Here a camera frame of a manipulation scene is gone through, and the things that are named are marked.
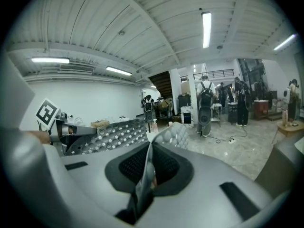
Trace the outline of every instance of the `fluorescent tube light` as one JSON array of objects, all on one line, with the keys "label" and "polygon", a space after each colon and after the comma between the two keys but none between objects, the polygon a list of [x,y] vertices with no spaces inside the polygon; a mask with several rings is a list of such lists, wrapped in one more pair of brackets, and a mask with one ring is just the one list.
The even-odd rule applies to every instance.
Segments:
[{"label": "fluorescent tube light", "polygon": [[211,35],[211,13],[202,13],[203,20],[203,48],[208,48]]},{"label": "fluorescent tube light", "polygon": [[110,70],[110,71],[113,71],[113,72],[116,72],[116,73],[120,73],[120,74],[124,74],[124,75],[128,75],[128,76],[132,75],[129,72],[126,72],[126,71],[123,71],[123,70],[120,70],[120,69],[117,69],[117,68],[114,68],[114,67],[110,67],[110,66],[107,66],[106,70]]},{"label": "fluorescent tube light", "polygon": [[278,45],[277,47],[275,47],[274,51],[280,49],[283,45],[285,45],[288,41],[292,40],[293,38],[295,38],[295,34],[291,35],[285,41],[283,41],[280,45]]},{"label": "fluorescent tube light", "polygon": [[67,57],[32,57],[33,63],[69,63]]}]

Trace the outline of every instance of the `bottle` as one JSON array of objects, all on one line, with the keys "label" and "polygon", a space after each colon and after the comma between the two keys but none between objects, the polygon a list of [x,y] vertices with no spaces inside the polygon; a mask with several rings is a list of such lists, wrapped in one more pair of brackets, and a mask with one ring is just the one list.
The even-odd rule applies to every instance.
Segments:
[{"label": "bottle", "polygon": [[153,132],[158,133],[158,127],[156,123],[156,119],[153,119],[154,123],[152,125]]}]

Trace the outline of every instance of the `railing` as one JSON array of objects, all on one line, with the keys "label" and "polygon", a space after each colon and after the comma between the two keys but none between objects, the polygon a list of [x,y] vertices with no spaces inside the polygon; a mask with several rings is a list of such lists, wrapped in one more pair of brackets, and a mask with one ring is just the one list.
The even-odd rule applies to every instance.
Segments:
[{"label": "railing", "polygon": [[[205,73],[193,74],[193,78],[194,80],[200,80],[200,78],[202,78],[203,75],[207,75],[208,78],[233,77],[234,72],[233,69],[210,71]],[[188,76],[182,76],[180,77],[180,79],[181,82],[187,81]]]}]

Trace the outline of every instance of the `wooden stool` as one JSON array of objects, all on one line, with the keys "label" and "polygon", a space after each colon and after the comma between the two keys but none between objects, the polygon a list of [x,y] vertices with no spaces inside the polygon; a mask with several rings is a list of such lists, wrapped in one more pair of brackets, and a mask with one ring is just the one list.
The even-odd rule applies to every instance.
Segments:
[{"label": "wooden stool", "polygon": [[304,123],[300,122],[300,121],[293,121],[292,124],[298,124],[298,126],[296,127],[293,127],[293,126],[283,126],[282,125],[282,122],[279,122],[277,124],[277,130],[276,130],[276,133],[275,133],[275,136],[274,136],[274,139],[272,140],[271,143],[274,142],[275,138],[276,138],[276,134],[278,131],[280,131],[282,134],[284,134],[286,137],[291,137],[301,131],[304,131]]}]

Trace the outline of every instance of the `ceiling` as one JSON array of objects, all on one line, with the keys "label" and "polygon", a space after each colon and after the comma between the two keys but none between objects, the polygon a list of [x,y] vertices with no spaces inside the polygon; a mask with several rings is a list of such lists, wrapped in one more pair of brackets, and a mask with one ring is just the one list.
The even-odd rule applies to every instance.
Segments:
[{"label": "ceiling", "polygon": [[[203,49],[206,11],[211,40]],[[280,53],[273,48],[292,33],[272,0],[33,0],[12,28],[6,51],[28,82],[151,84],[155,74],[218,58],[273,59]],[[58,73],[58,64],[32,63],[37,56],[69,57],[94,72]]]}]

